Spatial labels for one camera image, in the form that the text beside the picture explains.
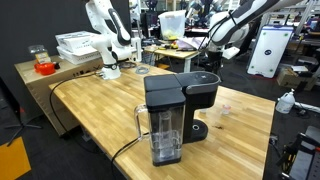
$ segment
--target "black wall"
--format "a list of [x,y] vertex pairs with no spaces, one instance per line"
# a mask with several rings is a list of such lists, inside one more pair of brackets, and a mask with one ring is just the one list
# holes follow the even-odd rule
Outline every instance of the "black wall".
[[[112,0],[127,30],[131,31],[129,2]],[[14,64],[32,60],[27,48],[43,44],[50,55],[57,55],[55,35],[95,32],[82,0],[15,0],[0,3],[0,76],[27,114],[36,117],[42,111],[24,85]]]

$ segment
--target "orange object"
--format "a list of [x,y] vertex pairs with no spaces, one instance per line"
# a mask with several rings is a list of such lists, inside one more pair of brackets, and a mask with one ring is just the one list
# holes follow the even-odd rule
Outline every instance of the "orange object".
[[37,73],[42,75],[50,75],[56,72],[53,63],[35,64],[34,69]]

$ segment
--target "white bottle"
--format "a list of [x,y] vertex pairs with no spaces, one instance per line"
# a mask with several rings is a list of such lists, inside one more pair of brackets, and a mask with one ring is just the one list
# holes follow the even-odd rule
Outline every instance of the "white bottle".
[[276,106],[276,110],[283,114],[288,114],[295,103],[295,99],[293,97],[293,89],[291,92],[285,93],[280,99],[278,99],[278,104]]

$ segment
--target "wooden table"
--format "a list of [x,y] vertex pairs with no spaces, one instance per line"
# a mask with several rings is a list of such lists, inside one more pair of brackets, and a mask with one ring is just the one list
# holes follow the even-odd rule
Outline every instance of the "wooden table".
[[[80,78],[55,90],[109,157],[137,137],[133,111],[145,103],[143,77],[146,75],[134,72],[134,69],[122,70],[116,80]],[[147,75],[169,73],[151,67]],[[221,114],[223,104],[232,107],[230,114]],[[205,114],[195,112],[208,125],[208,137],[183,145],[180,163],[153,166],[146,139],[120,154],[116,163],[126,176],[139,180],[262,179],[274,105],[273,101],[220,86],[215,105]],[[140,123],[141,130],[148,132],[146,117]]]
[[199,54],[198,51],[177,51],[174,49],[167,49],[167,50],[156,49],[155,50],[154,48],[155,47],[146,47],[144,51],[184,60],[183,72],[190,72],[191,59]]

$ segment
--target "coffee maker handle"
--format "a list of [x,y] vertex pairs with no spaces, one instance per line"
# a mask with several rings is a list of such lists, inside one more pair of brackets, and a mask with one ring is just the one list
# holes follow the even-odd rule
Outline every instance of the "coffee maker handle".
[[141,128],[140,128],[140,120],[139,120],[139,114],[142,112],[148,111],[148,108],[145,104],[140,104],[134,109],[134,120],[136,123],[136,129],[138,132],[138,140],[142,140],[142,135],[141,135]]

